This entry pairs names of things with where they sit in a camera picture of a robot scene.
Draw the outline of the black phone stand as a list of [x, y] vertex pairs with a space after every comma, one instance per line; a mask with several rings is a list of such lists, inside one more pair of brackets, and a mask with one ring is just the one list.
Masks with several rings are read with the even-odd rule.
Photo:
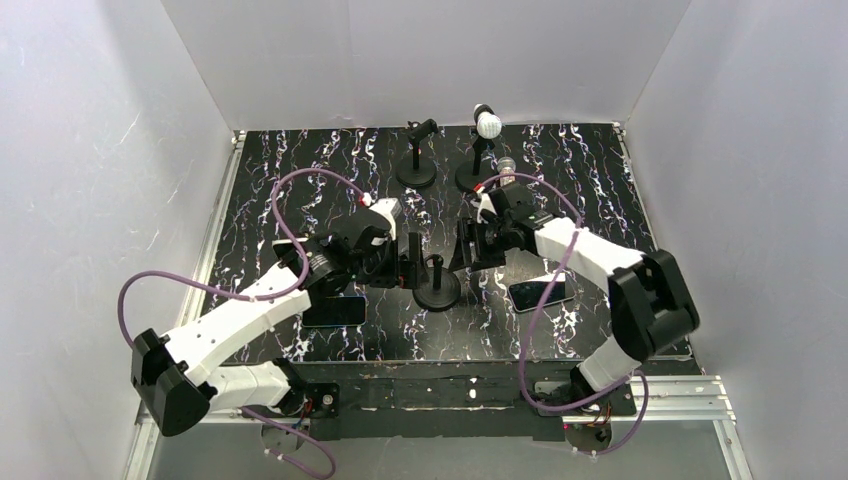
[[458, 277], [444, 267], [444, 259], [439, 254], [429, 255], [424, 266], [428, 280], [412, 290], [415, 303], [429, 312], [451, 309], [461, 296], [462, 286]]

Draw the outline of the black phone blue edge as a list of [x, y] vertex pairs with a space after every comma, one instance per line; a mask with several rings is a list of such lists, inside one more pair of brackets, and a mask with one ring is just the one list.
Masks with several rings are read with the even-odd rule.
[[302, 314], [305, 328], [357, 327], [366, 322], [367, 301], [362, 296], [325, 298]]

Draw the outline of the black phone silver edge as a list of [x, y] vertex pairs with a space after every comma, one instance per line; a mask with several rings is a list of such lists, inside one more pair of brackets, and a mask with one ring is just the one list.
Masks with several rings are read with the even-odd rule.
[[[517, 282], [507, 287], [507, 294], [516, 313], [534, 310], [544, 294], [545, 289], [553, 281], [553, 275], [539, 276], [533, 279]], [[551, 306], [571, 301], [576, 296], [575, 287], [567, 277], [558, 277], [551, 292], [546, 297], [544, 306]]]

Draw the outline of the black phone pink edge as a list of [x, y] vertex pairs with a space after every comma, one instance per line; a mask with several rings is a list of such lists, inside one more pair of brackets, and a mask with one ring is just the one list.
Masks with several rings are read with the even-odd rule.
[[307, 237], [295, 237], [273, 240], [271, 243], [274, 254], [278, 260], [285, 258], [309, 258], [309, 251], [304, 246]]

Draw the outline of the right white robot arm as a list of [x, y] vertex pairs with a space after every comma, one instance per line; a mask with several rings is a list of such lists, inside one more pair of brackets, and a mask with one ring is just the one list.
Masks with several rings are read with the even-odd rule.
[[563, 215], [537, 207], [517, 182], [474, 190], [477, 213], [457, 224], [450, 268], [500, 267], [512, 249], [556, 261], [607, 296], [611, 335], [570, 373], [572, 401], [608, 392], [646, 360], [700, 325], [700, 317], [675, 257], [642, 252], [597, 236]]

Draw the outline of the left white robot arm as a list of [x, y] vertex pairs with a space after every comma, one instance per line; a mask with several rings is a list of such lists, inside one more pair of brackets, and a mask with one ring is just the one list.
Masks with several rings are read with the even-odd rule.
[[409, 233], [407, 244], [400, 250], [379, 226], [367, 228], [358, 246], [338, 233], [299, 246], [277, 243], [278, 262], [236, 298], [162, 335], [148, 329], [136, 336], [131, 383], [160, 432], [179, 435], [211, 412], [245, 406], [292, 413], [309, 403], [333, 416], [335, 407], [321, 404], [323, 396], [336, 396], [332, 384], [305, 380], [290, 361], [225, 362], [250, 341], [352, 283], [409, 290], [423, 285], [428, 273], [421, 234]]

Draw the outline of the black microphone stand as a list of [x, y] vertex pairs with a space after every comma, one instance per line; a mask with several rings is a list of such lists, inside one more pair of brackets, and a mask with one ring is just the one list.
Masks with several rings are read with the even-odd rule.
[[484, 154], [493, 148], [492, 139], [476, 137], [472, 144], [473, 159], [464, 162], [454, 175], [455, 184], [461, 192], [473, 193], [481, 182], [495, 175], [491, 161], [483, 158]]

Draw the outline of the black stand back middle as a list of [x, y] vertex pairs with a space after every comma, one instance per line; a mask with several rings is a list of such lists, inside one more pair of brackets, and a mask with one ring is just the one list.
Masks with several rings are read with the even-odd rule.
[[403, 156], [395, 168], [395, 177], [404, 187], [422, 189], [435, 182], [437, 177], [435, 162], [422, 156], [421, 142], [438, 131], [439, 128], [434, 119], [408, 123], [406, 136], [410, 151]]

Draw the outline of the glitter microphone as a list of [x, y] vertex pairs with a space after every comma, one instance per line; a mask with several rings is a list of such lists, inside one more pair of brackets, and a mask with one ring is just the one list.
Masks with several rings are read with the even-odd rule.
[[496, 169], [500, 175], [498, 179], [498, 185], [500, 187], [504, 187], [516, 180], [514, 173], [517, 171], [517, 164], [513, 158], [508, 156], [501, 157], [497, 161]]

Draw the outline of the white microphone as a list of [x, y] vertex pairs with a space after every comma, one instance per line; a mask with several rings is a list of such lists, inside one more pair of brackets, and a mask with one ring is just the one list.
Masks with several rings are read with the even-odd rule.
[[502, 131], [503, 122], [487, 104], [477, 104], [473, 110], [475, 131], [486, 140], [497, 138]]

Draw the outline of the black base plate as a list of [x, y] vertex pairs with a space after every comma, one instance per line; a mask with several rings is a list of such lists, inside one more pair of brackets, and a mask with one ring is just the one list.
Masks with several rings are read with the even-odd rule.
[[395, 437], [565, 438], [563, 417], [529, 405], [520, 391], [553, 392], [565, 403], [572, 360], [542, 360], [518, 370], [515, 360], [290, 362], [296, 416], [306, 398], [310, 435], [322, 441]]

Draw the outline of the aluminium frame rail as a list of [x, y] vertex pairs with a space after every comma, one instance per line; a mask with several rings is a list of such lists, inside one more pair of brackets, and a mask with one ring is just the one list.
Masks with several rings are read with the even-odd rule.
[[[471, 127], [445, 127], [421, 142], [424, 158], [435, 162], [429, 187], [411, 189], [395, 177], [396, 165], [410, 151], [406, 129], [266, 130], [243, 133], [235, 142], [240, 154], [227, 183], [217, 231], [201, 274], [170, 280], [200, 294], [190, 316], [196, 321], [236, 298], [278, 262], [271, 243], [295, 237], [338, 233], [354, 246], [362, 233], [389, 223], [369, 207], [381, 198], [398, 198], [400, 250], [408, 233], [422, 236], [425, 259], [439, 254], [450, 270], [457, 222], [476, 214], [475, 192], [455, 184], [456, 170], [473, 159], [478, 134]], [[620, 130], [609, 124], [554, 124], [503, 127], [494, 148], [483, 156], [495, 175], [480, 184], [500, 187], [497, 161], [511, 157], [517, 182], [526, 186], [538, 208], [563, 214], [582, 228], [620, 246], [642, 252], [664, 250], [654, 242], [636, 192]], [[278, 358], [290, 362], [348, 361], [495, 361], [527, 363], [572, 360], [578, 364], [611, 335], [606, 294], [556, 261], [512, 249], [506, 265], [453, 272], [461, 286], [459, 301], [443, 312], [429, 312], [414, 301], [412, 290], [350, 284], [333, 296], [362, 296], [366, 322], [357, 327], [305, 328], [302, 314], [242, 346], [226, 365], [255, 365]], [[507, 294], [511, 284], [553, 275], [536, 308], [516, 313]], [[575, 287], [573, 300], [544, 306], [558, 277]], [[167, 331], [156, 331], [162, 335]], [[726, 397], [716, 379], [702, 376], [688, 346], [690, 333], [646, 360], [608, 392], [572, 401], [570, 380], [565, 403], [553, 392], [533, 393], [519, 382], [525, 401], [535, 409], [561, 415], [564, 440], [582, 457], [606, 457], [626, 445], [642, 421], [727, 420]], [[309, 433], [305, 403], [294, 417], [273, 407], [245, 406], [209, 413], [186, 433], [229, 413], [262, 427], [267, 438], [296, 438], [328, 457], [328, 443]]]

